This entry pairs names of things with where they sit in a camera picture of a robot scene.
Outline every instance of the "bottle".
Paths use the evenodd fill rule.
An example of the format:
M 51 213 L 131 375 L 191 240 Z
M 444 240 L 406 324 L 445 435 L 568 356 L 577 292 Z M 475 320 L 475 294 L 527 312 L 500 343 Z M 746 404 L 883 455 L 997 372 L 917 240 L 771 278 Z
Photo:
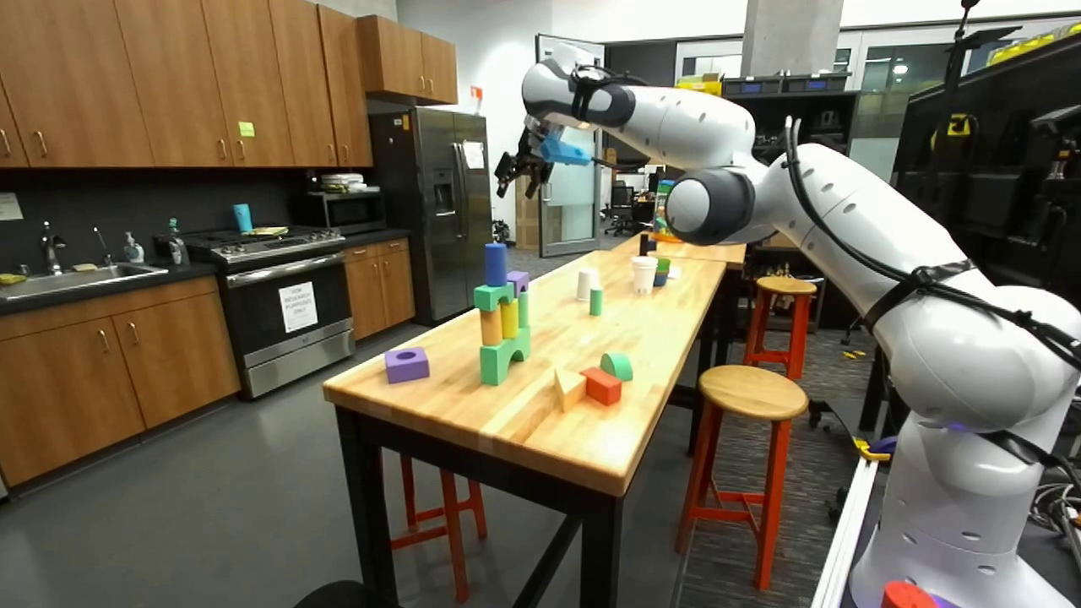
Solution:
M 191 246 L 181 237 L 177 215 L 168 215 L 168 264 L 185 266 L 191 264 Z
M 124 264 L 146 264 L 146 250 L 131 231 L 124 231 Z

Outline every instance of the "oven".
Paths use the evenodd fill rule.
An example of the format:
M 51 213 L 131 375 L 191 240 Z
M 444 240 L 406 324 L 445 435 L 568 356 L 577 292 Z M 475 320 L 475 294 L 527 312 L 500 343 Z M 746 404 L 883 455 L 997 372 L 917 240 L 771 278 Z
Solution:
M 231 342 L 246 399 L 352 359 L 342 233 L 194 240 L 219 266 Z

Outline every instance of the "purple block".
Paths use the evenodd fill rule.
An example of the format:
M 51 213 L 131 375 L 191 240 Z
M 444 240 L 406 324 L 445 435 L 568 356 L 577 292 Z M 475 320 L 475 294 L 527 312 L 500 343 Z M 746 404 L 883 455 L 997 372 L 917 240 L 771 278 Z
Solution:
M 507 279 L 514 285 L 514 294 L 523 294 L 530 287 L 530 275 L 527 271 L 511 271 Z
M 399 351 L 386 351 L 386 378 L 393 385 L 399 381 L 416 381 L 416 378 L 431 378 L 431 356 L 426 347 L 399 347 Z

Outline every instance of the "red block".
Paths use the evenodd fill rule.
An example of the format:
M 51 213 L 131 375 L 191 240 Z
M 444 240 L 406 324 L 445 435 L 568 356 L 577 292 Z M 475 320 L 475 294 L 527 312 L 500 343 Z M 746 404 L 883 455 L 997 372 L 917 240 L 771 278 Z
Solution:
M 622 381 L 615 375 L 607 375 L 605 368 L 588 368 L 584 375 L 584 395 L 595 403 L 619 403 L 622 399 Z

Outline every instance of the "bar stool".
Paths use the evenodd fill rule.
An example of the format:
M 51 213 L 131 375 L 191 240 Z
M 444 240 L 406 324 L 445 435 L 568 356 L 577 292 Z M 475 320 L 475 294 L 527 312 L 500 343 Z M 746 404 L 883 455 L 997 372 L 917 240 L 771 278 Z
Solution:
M 704 422 L 695 435 L 695 455 L 691 467 L 675 551 L 683 555 L 694 524 L 699 521 L 745 521 L 756 530 L 756 577 L 759 592 L 771 588 L 773 547 L 784 509 L 784 462 L 792 445 L 792 418 L 809 408 L 809 395 L 799 381 L 771 368 L 715 365 L 699 378 Z M 771 431 L 771 462 L 765 492 L 724 492 L 713 485 L 713 461 L 724 413 L 765 418 Z
M 746 324 L 746 347 L 745 360 L 746 365 L 780 365 L 788 378 L 800 381 L 804 378 L 804 359 L 809 359 L 809 331 L 810 331 L 810 301 L 818 294 L 813 279 L 788 278 L 788 275 L 766 275 L 756 278 L 756 294 L 754 294 L 754 313 Z M 792 303 L 792 327 L 788 327 L 788 347 L 766 347 L 766 327 L 771 327 L 771 312 L 776 298 L 794 298 Z
M 471 481 L 471 498 L 461 499 L 452 473 L 438 468 L 444 503 L 431 506 L 431 509 L 419 509 L 416 506 L 414 461 L 399 455 L 399 462 L 404 462 L 404 492 L 406 492 L 406 534 L 399 534 L 393 542 L 393 547 L 414 547 L 414 543 L 424 543 L 424 542 L 432 542 L 432 536 L 445 536 L 445 543 L 450 543 L 450 570 L 452 570 L 452 597 L 465 602 L 471 597 L 471 573 L 465 573 L 461 515 L 475 509 L 478 542 L 487 542 L 487 515 L 482 515 L 481 484 Z

